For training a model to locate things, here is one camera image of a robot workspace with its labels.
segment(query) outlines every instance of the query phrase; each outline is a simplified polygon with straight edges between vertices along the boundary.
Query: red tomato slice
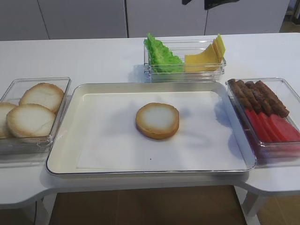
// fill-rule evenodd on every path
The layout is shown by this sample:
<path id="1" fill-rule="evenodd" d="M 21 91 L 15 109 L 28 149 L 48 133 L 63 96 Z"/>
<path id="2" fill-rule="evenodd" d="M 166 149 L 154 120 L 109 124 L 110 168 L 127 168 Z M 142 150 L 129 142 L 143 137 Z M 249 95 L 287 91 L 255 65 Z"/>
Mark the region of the red tomato slice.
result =
<path id="1" fill-rule="evenodd" d="M 283 141 L 278 137 L 278 135 L 275 133 L 275 131 L 270 126 L 269 117 L 266 114 L 264 114 L 263 112 L 260 112 L 258 114 L 258 119 L 273 142 Z"/>
<path id="2" fill-rule="evenodd" d="M 271 138 L 268 136 L 268 133 L 261 125 L 258 116 L 254 110 L 249 111 L 246 109 L 246 114 L 258 136 L 258 138 L 263 142 L 272 142 Z"/>
<path id="3" fill-rule="evenodd" d="M 295 142 L 300 141 L 300 134 L 298 130 L 296 130 L 290 123 L 288 123 L 285 119 L 272 114 L 269 117 L 269 123 L 271 127 L 274 129 L 276 134 L 284 138 L 287 142 Z"/>

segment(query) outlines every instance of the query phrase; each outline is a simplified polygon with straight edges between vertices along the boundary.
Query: plastic tray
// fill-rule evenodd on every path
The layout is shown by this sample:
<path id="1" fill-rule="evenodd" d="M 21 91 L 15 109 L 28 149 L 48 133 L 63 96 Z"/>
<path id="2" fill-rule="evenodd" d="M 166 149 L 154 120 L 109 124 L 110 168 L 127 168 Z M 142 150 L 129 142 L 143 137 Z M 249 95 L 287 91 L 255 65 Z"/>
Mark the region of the plastic tray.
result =
<path id="1" fill-rule="evenodd" d="M 180 128 L 170 139 L 136 129 L 135 114 L 149 102 L 179 110 Z M 256 158 L 220 83 L 111 83 L 74 91 L 46 165 L 58 176 L 239 174 Z"/>
<path id="2" fill-rule="evenodd" d="M 261 80 L 264 82 L 282 101 L 286 108 L 290 111 L 286 118 L 295 128 L 300 128 L 300 98 L 291 88 L 286 80 L 281 78 L 257 78 L 257 79 L 241 79 L 244 82 Z M 246 116 L 243 106 L 239 103 L 233 94 L 230 86 L 226 83 L 231 102 L 234 105 L 240 121 L 244 127 L 248 140 L 254 149 L 259 163 L 294 161 L 300 157 L 300 142 L 263 142 L 259 140 L 254 131 L 250 120 Z"/>
<path id="3" fill-rule="evenodd" d="M 198 54 L 203 52 L 213 40 L 177 40 L 162 41 L 174 55 L 177 55 L 183 62 L 186 54 Z M 180 72 L 180 73 L 156 73 L 155 67 L 176 68 L 183 65 L 151 65 L 149 64 L 149 54 L 146 46 L 144 46 L 144 67 L 145 74 L 151 82 L 190 82 L 190 81 L 217 81 L 224 74 L 226 66 L 225 59 L 221 63 L 192 64 L 184 65 L 184 67 L 202 67 L 216 68 L 215 71 L 206 72 Z"/>
<path id="4" fill-rule="evenodd" d="M 10 102 L 18 105 L 25 91 L 39 83 L 52 83 L 60 87 L 64 91 L 64 96 L 50 134 L 44 137 L 0 139 L 0 154 L 27 154 L 48 152 L 50 150 L 49 147 L 53 143 L 66 106 L 67 94 L 71 83 L 70 78 L 58 77 L 40 79 L 17 79 L 10 84 L 9 88 L 4 93 L 0 101 Z"/>

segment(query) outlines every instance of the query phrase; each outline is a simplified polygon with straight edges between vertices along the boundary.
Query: green lettuce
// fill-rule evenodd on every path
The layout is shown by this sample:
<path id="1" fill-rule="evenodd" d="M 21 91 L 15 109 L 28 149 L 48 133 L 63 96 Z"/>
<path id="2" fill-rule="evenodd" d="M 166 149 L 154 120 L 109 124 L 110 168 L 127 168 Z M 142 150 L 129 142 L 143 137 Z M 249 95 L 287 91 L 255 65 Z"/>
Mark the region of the green lettuce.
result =
<path id="1" fill-rule="evenodd" d="M 161 41 L 156 40 L 154 36 L 148 33 L 148 39 L 144 40 L 144 44 L 149 53 L 149 64 L 153 66 L 156 73 L 178 73 L 183 72 L 183 61 L 169 50 Z M 179 64 L 178 66 L 169 66 L 171 64 Z"/>

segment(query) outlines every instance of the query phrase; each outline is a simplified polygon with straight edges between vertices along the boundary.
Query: white cabinet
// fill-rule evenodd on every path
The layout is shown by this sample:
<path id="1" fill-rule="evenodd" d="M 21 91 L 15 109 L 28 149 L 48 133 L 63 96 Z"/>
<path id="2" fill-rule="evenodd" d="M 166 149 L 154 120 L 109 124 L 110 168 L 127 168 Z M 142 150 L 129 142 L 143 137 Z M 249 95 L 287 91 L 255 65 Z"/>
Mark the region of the white cabinet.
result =
<path id="1" fill-rule="evenodd" d="M 0 0 L 0 40 L 48 39 L 37 0 Z"/>
<path id="2" fill-rule="evenodd" d="M 205 35 L 279 32 L 289 0 L 240 0 L 208 11 Z"/>
<path id="3" fill-rule="evenodd" d="M 181 0 L 127 0 L 130 38 L 204 35 L 204 0 L 182 5 Z"/>
<path id="4" fill-rule="evenodd" d="M 38 0 L 50 39 L 126 38 L 124 0 Z"/>

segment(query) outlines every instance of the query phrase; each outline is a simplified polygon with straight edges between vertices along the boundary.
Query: clear plastic container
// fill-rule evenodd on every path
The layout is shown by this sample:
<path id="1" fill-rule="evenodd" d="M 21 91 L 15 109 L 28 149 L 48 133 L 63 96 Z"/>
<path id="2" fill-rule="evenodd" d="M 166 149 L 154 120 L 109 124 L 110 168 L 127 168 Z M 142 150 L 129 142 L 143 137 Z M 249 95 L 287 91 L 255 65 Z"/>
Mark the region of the clear plastic container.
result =
<path id="1" fill-rule="evenodd" d="M 241 79 L 244 82 L 261 80 L 265 83 L 282 101 L 287 110 L 290 111 L 287 116 L 287 121 L 291 123 L 296 129 L 300 128 L 300 97 L 286 82 L 281 78 L 259 78 L 259 79 Z M 270 160 L 265 159 L 279 159 L 273 162 L 293 161 L 300 157 L 300 142 L 263 142 L 261 141 L 254 128 L 248 119 L 243 106 L 232 92 L 228 83 L 229 97 L 236 110 L 236 113 L 244 128 L 245 134 L 250 142 L 259 163 L 268 163 Z"/>
<path id="2" fill-rule="evenodd" d="M 0 99 L 0 102 L 10 102 L 18 105 L 25 91 L 39 83 L 52 83 L 60 87 L 64 91 L 64 96 L 61 101 L 60 108 L 56 114 L 56 118 L 49 135 L 33 138 L 0 139 L 0 154 L 27 154 L 49 151 L 66 107 L 67 94 L 69 86 L 71 84 L 71 79 L 69 77 L 17 79 L 10 84 L 9 88 Z"/>
<path id="3" fill-rule="evenodd" d="M 162 41 L 174 55 L 177 55 L 183 62 L 186 54 L 199 54 L 203 52 L 213 40 L 176 40 L 176 41 Z M 189 64 L 189 65 L 151 65 L 149 63 L 149 54 L 146 46 L 144 46 L 144 67 L 145 74 L 151 82 L 185 82 L 185 81 L 217 81 L 224 73 L 225 59 L 221 63 L 206 63 L 206 64 Z M 178 68 L 182 67 L 201 67 L 214 68 L 214 71 L 203 72 L 177 72 L 177 73 L 156 73 L 155 68 Z"/>

